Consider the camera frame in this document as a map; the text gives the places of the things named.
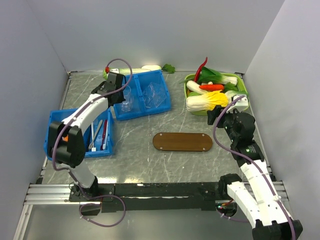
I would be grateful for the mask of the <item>clear faceted plastic cup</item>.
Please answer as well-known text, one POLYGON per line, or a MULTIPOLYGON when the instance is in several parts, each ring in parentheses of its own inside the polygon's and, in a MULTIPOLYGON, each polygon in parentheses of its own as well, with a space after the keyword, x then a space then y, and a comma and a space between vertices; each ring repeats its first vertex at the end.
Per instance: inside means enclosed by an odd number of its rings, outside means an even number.
POLYGON ((125 113, 130 112, 133 107, 133 100, 131 98, 126 99, 121 103, 121 110, 125 113))

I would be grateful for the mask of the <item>clear plastic tray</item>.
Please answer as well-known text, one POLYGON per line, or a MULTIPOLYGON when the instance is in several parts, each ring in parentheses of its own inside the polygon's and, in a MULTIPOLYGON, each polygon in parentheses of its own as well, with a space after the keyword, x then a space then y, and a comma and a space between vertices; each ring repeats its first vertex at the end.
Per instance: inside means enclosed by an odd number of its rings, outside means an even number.
POLYGON ((162 84, 151 82, 142 92, 147 109, 158 108, 166 99, 166 89, 162 84))

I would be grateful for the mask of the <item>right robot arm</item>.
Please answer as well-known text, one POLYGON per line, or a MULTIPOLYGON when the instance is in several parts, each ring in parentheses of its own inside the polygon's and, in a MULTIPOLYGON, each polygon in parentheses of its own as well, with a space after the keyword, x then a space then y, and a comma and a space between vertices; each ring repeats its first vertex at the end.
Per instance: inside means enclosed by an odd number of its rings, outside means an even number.
POLYGON ((233 109, 227 112, 217 105, 207 111, 208 125, 227 133, 231 145, 225 150, 236 160, 251 190, 237 174, 226 174, 219 180, 218 193, 232 198, 245 214, 255 240, 297 240, 303 226, 285 208, 268 172, 265 157, 254 140, 255 118, 233 109))

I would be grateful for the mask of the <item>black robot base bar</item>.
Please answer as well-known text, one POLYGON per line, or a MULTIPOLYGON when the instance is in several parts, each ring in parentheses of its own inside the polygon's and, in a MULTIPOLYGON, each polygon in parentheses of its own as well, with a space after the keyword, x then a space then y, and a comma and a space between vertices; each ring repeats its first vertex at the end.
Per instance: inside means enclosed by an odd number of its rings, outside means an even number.
POLYGON ((97 198, 84 196, 77 186, 70 190, 71 203, 101 204, 102 213, 118 211, 189 210, 215 211, 231 197, 219 182, 101 183, 97 198))

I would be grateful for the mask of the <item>wooden oval tray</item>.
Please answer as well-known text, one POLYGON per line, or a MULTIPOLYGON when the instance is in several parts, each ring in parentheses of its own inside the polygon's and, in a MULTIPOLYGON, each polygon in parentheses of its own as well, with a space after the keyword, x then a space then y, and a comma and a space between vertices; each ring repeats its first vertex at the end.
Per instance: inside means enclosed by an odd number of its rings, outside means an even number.
POLYGON ((207 152, 213 146, 205 133, 159 132, 152 139, 153 146, 167 152, 207 152))

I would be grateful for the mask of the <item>red toothbrush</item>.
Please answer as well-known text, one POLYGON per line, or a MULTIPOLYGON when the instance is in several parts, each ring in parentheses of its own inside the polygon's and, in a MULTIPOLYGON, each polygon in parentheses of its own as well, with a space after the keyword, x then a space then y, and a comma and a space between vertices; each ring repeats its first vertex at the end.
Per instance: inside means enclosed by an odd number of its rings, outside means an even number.
POLYGON ((106 140, 106 132, 107 132, 107 125, 108 125, 108 120, 106 119, 103 123, 103 132, 102 132, 102 139, 101 139, 101 145, 100 145, 100 150, 104 150, 104 144, 106 140))

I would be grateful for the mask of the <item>grey toothbrush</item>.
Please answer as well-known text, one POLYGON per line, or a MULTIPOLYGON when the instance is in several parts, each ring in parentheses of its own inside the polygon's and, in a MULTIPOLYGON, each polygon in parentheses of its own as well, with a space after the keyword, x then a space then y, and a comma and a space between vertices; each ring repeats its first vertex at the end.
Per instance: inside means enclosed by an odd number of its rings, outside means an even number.
POLYGON ((103 121, 100 120, 100 121, 98 122, 98 124, 97 124, 97 127, 94 129, 94 131, 95 131, 95 140, 96 140, 96 138, 97 138, 97 136, 98 136, 98 133, 99 133, 99 131, 100 131, 100 128, 101 128, 101 126, 102 126, 102 123, 103 123, 103 121))

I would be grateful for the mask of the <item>orange toothpaste tube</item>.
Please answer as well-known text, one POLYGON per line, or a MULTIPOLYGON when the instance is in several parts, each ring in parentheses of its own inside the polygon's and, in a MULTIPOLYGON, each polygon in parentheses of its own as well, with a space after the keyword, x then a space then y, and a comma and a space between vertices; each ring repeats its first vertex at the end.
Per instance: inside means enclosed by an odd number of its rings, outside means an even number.
POLYGON ((67 142, 67 141, 69 140, 69 136, 67 135, 67 136, 65 136, 65 137, 62 137, 62 140, 65 141, 65 142, 67 142))

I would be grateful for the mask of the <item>green napa cabbage toy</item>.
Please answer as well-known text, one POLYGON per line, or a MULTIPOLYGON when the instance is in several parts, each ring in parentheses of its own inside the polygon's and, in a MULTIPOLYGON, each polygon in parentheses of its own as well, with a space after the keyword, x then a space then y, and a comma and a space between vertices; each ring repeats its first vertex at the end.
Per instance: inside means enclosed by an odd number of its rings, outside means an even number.
MULTIPOLYGON (((145 73, 145 72, 150 72, 150 70, 142 69, 142 68, 133 68, 132 73, 133 74, 138 74, 138 73, 145 73)), ((129 68, 119 68, 119 74, 127 76, 131 74, 131 71, 129 68)), ((105 71, 102 71, 102 76, 106 80, 108 77, 108 74, 105 73, 105 71)))

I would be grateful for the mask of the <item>yellow napa cabbage toy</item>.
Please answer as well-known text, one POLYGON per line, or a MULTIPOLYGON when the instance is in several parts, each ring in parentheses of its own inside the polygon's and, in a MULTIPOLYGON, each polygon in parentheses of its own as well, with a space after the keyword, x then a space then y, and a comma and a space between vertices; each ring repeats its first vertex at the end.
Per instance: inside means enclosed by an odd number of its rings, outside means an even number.
POLYGON ((228 104, 227 96, 220 91, 212 91, 186 98, 186 108, 189 112, 211 111, 217 105, 226 107, 228 104))

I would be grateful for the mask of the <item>white radish toy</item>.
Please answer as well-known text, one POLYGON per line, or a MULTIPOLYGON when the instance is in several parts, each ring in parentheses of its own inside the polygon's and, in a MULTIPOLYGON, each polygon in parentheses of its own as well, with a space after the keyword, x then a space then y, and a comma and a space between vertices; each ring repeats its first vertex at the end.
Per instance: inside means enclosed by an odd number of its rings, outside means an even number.
POLYGON ((162 67, 160 65, 144 65, 141 67, 144 70, 148 70, 148 71, 157 71, 157 70, 161 70, 162 67))

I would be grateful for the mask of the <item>white corn toy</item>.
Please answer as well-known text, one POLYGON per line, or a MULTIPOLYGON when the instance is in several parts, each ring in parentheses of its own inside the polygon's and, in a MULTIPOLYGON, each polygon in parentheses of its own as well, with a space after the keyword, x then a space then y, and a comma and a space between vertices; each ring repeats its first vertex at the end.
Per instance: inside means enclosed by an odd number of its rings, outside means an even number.
POLYGON ((191 91, 191 92, 195 92, 198 93, 200 95, 206 94, 208 93, 208 91, 201 89, 200 85, 197 84, 195 81, 193 80, 189 80, 186 82, 186 87, 191 91))

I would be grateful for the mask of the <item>red chili pepper toy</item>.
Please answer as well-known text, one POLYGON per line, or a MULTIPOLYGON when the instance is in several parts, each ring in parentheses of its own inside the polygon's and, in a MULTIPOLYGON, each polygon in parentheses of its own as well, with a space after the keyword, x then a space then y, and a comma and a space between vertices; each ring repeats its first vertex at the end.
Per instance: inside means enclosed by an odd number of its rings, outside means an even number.
POLYGON ((200 74, 202 72, 202 68, 206 65, 207 61, 208 61, 208 57, 206 57, 204 62, 198 67, 198 69, 195 73, 195 76, 194 76, 194 82, 196 82, 196 83, 198 82, 200 74))

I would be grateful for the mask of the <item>blue bin with toiletries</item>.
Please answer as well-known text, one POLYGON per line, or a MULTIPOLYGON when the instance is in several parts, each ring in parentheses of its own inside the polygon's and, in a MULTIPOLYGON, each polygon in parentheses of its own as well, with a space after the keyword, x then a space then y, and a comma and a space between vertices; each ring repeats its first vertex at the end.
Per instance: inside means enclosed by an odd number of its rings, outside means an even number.
MULTIPOLYGON (((52 122, 61 122, 65 118, 69 117, 71 114, 73 114, 77 109, 62 109, 62 110, 53 110, 50 112, 48 124, 47 124, 47 130, 46 135, 44 139, 43 149, 45 154, 47 155, 48 159, 51 161, 52 158, 48 156, 47 150, 48 150, 48 134, 49 134, 49 126, 52 122)), ((98 157, 106 157, 111 156, 114 154, 114 119, 112 116, 112 112, 110 109, 107 109, 106 111, 102 112, 94 121, 94 128, 97 128, 97 125, 99 121, 102 120, 102 126, 99 130, 99 133, 95 139, 94 146, 96 147, 96 151, 91 151, 88 149, 89 144, 92 141, 92 133, 91 133, 91 125, 87 128, 83 135, 84 145, 86 146, 86 153, 85 158, 98 158, 98 157), (103 128, 104 128, 104 121, 107 120, 107 131, 106 131, 106 137, 104 141, 104 150, 100 150, 100 146, 102 144, 102 135, 103 135, 103 128)))

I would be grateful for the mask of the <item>aluminium rail frame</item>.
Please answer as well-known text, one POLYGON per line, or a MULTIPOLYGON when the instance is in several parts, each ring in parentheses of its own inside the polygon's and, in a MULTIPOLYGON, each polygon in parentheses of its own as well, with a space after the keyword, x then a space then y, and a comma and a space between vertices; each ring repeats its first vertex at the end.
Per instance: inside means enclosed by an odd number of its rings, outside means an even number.
MULTIPOLYGON (((212 134, 207 119, 189 113, 182 80, 187 73, 165 73, 171 111, 116 121, 114 155, 89 158, 87 165, 105 186, 139 187, 146 182, 183 184, 216 182, 228 173, 240 174, 232 155, 218 145, 207 152, 159 151, 152 144, 159 132, 212 134)), ((16 229, 16 240, 250 240, 251 226, 200 209, 129 210, 100 213, 97 224, 80 218, 80 202, 70 202, 72 179, 48 161, 43 182, 29 186, 16 229)))

